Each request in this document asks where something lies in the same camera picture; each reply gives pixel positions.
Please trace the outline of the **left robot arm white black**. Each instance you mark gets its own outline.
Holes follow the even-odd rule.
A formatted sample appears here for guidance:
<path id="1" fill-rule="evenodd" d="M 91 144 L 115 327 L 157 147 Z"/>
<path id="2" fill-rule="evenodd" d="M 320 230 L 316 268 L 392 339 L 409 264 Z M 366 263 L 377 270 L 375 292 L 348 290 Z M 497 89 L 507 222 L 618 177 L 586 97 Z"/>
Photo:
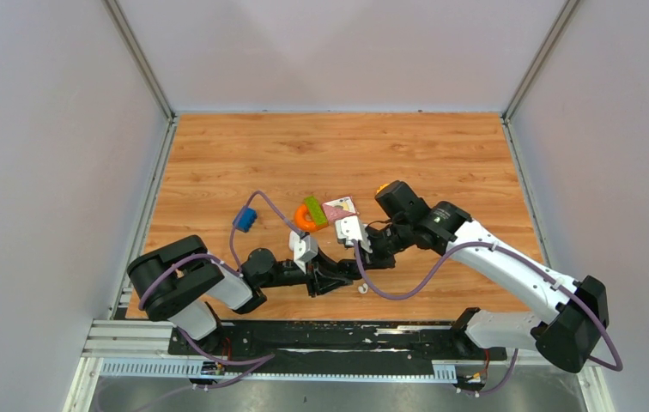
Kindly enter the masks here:
<path id="1" fill-rule="evenodd" d="M 202 296 L 246 314 L 267 300 L 266 288 L 303 285 L 316 297 L 348 286 L 360 276 L 353 260 L 332 260 L 312 239 L 296 240 L 291 248 L 294 257 L 285 260 L 258 248 L 235 269 L 210 254 L 199 236 L 191 235 L 135 258 L 126 274 L 149 320 L 173 323 L 200 353 L 214 354 L 224 334 Z"/>

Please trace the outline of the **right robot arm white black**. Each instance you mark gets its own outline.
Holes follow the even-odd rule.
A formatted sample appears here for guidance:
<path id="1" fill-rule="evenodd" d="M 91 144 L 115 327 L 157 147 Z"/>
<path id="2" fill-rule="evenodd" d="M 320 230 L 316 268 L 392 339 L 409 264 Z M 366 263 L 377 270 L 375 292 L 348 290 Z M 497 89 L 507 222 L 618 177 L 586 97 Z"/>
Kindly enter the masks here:
<path id="1" fill-rule="evenodd" d="M 340 223 L 343 243 L 353 247 L 365 283 L 388 300 L 407 300 L 434 278 L 447 260 L 463 264 L 524 303 L 527 312 L 465 310 L 450 336 L 452 350 L 472 358 L 484 348 L 538 352 L 553 366 L 578 373 L 586 362 L 620 372 L 621 356 L 607 328 L 610 315 L 605 285 L 593 276 L 577 280 L 518 251 L 489 232 L 454 203 L 430 206 L 410 186 L 396 180 L 381 187 L 375 200 L 388 217 L 381 229 L 356 216 Z M 391 266 L 396 254 L 411 246 L 434 251 L 439 260 L 422 281 L 404 294 L 375 286 L 367 269 Z"/>

